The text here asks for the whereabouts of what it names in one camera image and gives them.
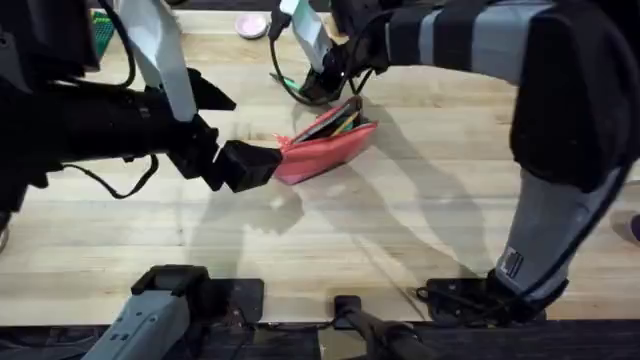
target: pen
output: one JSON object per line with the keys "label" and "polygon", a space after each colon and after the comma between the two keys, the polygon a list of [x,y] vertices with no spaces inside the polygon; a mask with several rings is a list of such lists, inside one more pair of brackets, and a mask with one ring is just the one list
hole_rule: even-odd
{"label": "pen", "polygon": [[[280,79],[278,78],[278,75],[274,74],[274,73],[269,73],[269,75],[271,75],[271,77],[273,78],[273,80],[280,82]],[[283,76],[282,77],[284,79],[284,84],[287,85],[288,87],[294,89],[295,91],[300,90],[300,86],[298,86],[298,84],[296,84],[295,81],[293,81],[292,79]]]}
{"label": "pen", "polygon": [[356,111],[353,114],[351,114],[351,116],[349,116],[349,118],[345,120],[345,122],[343,122],[342,125],[340,125],[340,127],[337,128],[336,131],[333,132],[333,134],[331,134],[331,136],[340,134],[342,130],[344,130],[347,127],[347,125],[351,124],[353,120],[355,120],[358,117],[359,114],[360,114],[360,111]]}

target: black bracket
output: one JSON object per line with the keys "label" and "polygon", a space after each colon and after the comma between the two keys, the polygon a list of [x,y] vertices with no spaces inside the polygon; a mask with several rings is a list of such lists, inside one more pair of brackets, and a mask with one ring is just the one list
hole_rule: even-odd
{"label": "black bracket", "polygon": [[[487,279],[451,278],[430,279],[417,296],[427,304],[431,319],[441,325],[460,324],[467,327],[522,325],[518,307],[507,306],[487,314],[487,311],[509,301],[513,293],[501,294],[487,286]],[[527,324],[546,320],[541,309]]]}
{"label": "black bracket", "polygon": [[333,298],[333,314],[336,317],[333,322],[335,330],[355,330],[343,314],[347,309],[362,310],[362,299],[355,295],[338,295]]}
{"label": "black bracket", "polygon": [[148,290],[168,290],[185,296],[191,321],[213,323],[227,318],[257,323],[262,318],[264,282],[261,279],[211,279],[204,266],[154,266],[131,288],[139,295]]}

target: black cable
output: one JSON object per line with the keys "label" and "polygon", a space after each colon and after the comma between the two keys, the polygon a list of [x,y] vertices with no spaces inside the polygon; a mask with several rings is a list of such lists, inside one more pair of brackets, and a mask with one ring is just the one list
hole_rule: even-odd
{"label": "black cable", "polygon": [[[635,162],[637,156],[636,143],[633,140],[634,136],[637,136],[640,129],[638,129],[637,121],[640,121],[640,74],[638,73],[638,68],[635,60],[635,55],[633,51],[628,46],[626,38],[620,34],[617,27],[612,27],[611,34],[614,37],[614,43],[616,43],[617,49],[620,52],[620,59],[623,61],[624,67],[629,72],[629,87],[631,90],[631,106],[630,106],[630,125],[629,129],[629,138],[627,139],[627,151],[625,156],[622,159],[622,164],[618,168],[618,174],[616,178],[613,180],[613,184],[611,185],[609,191],[606,196],[594,212],[593,216],[589,219],[587,224],[578,232],[575,238],[571,241],[569,246],[560,254],[558,259],[549,267],[549,269],[543,273],[543,275],[533,284],[531,284],[526,290],[518,294],[517,296],[503,302],[500,305],[497,305],[489,310],[472,317],[470,319],[459,320],[453,324],[440,324],[438,326],[442,327],[458,327],[463,325],[473,324],[474,322],[484,321],[490,315],[502,311],[508,308],[515,302],[519,302],[524,300],[527,296],[531,295],[538,289],[540,289],[547,281],[549,281],[557,272],[560,270],[562,266],[573,256],[573,254],[578,250],[580,245],[586,240],[587,236],[593,231],[593,229],[597,226],[598,222],[604,217],[607,210],[611,207],[613,202],[615,201],[617,195],[620,193],[622,188],[624,188],[625,181],[633,168],[633,163]],[[418,291],[427,290],[422,287],[419,288]]]}
{"label": "black cable", "polygon": [[136,62],[133,56],[133,48],[131,47],[131,39],[129,39],[129,35],[127,34],[127,29],[124,27],[120,16],[113,10],[111,5],[107,3],[106,0],[98,0],[98,3],[107,13],[109,20],[113,23],[113,27],[118,32],[118,36],[122,40],[122,44],[124,45],[124,51],[127,54],[127,63],[129,64],[129,75],[127,79],[121,84],[106,84],[106,83],[95,83],[91,81],[76,79],[76,78],[68,78],[64,79],[64,81],[75,84],[78,86],[84,87],[95,87],[100,89],[121,89],[128,88],[133,84],[133,81],[136,78]]}
{"label": "black cable", "polygon": [[280,70],[280,64],[278,63],[278,58],[276,56],[276,49],[275,49],[275,41],[276,38],[269,38],[269,50],[271,52],[271,61],[273,62],[273,67],[276,71],[276,75],[278,76],[278,82],[282,85],[282,87],[284,87],[284,90],[287,92],[287,94],[289,94],[289,96],[291,96],[294,100],[296,100],[297,102],[303,104],[303,105],[307,105],[307,106],[323,106],[323,105],[327,105],[329,103],[331,103],[334,100],[331,100],[333,98],[339,97],[340,94],[342,93],[342,90],[344,89],[345,85],[347,84],[347,81],[350,80],[353,77],[353,66],[355,63],[355,53],[357,52],[358,47],[360,46],[360,42],[362,41],[362,39],[364,38],[364,34],[366,33],[367,29],[378,19],[385,17],[391,13],[393,13],[395,10],[385,10],[385,11],[381,11],[378,14],[376,14],[375,16],[373,16],[372,18],[369,19],[369,21],[367,21],[367,23],[364,25],[364,27],[362,28],[362,31],[360,31],[358,33],[358,35],[356,35],[356,40],[353,46],[353,50],[352,52],[349,54],[349,57],[347,59],[347,67],[345,69],[344,75],[342,77],[342,80],[340,81],[340,85],[338,86],[338,88],[331,93],[329,96],[327,96],[326,98],[322,98],[322,99],[316,99],[316,100],[309,100],[307,98],[301,97],[298,94],[296,94],[293,90],[291,90],[289,88],[289,86],[287,86],[287,84],[285,83],[284,80],[284,75],[282,75],[282,71]]}
{"label": "black cable", "polygon": [[364,74],[364,78],[362,78],[362,81],[360,81],[360,85],[358,85],[358,88],[354,92],[354,95],[360,95],[362,90],[364,90],[364,86],[367,84],[367,81],[369,81],[371,74],[373,74],[373,69],[369,69],[369,71],[367,71],[367,73]]}
{"label": "black cable", "polygon": [[135,195],[138,191],[140,191],[147,184],[149,179],[156,173],[156,171],[158,171],[158,167],[160,165],[158,162],[158,157],[153,154],[149,155],[149,157],[151,158],[149,169],[142,175],[133,189],[131,189],[131,191],[129,191],[129,193],[125,195],[118,193],[113,187],[111,187],[111,185],[109,185],[106,181],[104,181],[100,176],[96,175],[91,170],[73,164],[64,165],[63,168],[71,168],[82,171],[85,175],[100,183],[100,185],[107,189],[109,194],[111,194],[111,196],[113,196],[115,199],[122,200],[128,198],[129,196]]}

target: gray robot arm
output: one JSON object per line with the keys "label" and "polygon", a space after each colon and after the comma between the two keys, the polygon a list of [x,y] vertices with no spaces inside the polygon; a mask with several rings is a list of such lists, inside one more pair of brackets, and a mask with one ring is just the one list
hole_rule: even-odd
{"label": "gray robot arm", "polygon": [[[385,41],[391,66],[432,65],[520,86],[511,149],[522,166],[521,192],[505,250],[489,275],[493,286],[504,287],[500,291],[518,295],[561,261],[620,191],[619,179],[628,172],[628,166],[620,169],[621,159],[635,153],[628,135],[637,132],[637,111],[630,110],[637,89],[630,90],[618,69],[635,76],[636,63],[617,60],[629,49],[619,48],[626,45],[620,33],[593,3],[486,3],[453,1],[449,9],[425,8],[423,14],[400,9],[385,24]],[[608,136],[610,142],[603,140]],[[557,299],[574,254],[521,299],[524,307],[532,305],[527,315],[511,315],[530,320]]]}

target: green object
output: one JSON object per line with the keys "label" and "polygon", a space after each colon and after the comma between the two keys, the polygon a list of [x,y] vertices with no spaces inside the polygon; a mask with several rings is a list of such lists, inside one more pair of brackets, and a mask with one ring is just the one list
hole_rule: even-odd
{"label": "green object", "polygon": [[107,51],[107,46],[109,46],[109,41],[113,37],[114,27],[107,14],[99,11],[93,12],[92,23],[96,54],[98,59],[102,59],[105,51]]}
{"label": "green object", "polygon": [[[271,75],[273,80],[280,82],[280,80],[278,80],[278,75],[276,75],[274,73],[269,73],[269,75]],[[300,91],[300,86],[298,84],[296,84],[295,81],[289,79],[286,76],[283,76],[282,78],[284,79],[284,84],[285,85],[287,85],[288,87],[292,88],[295,91]]]}

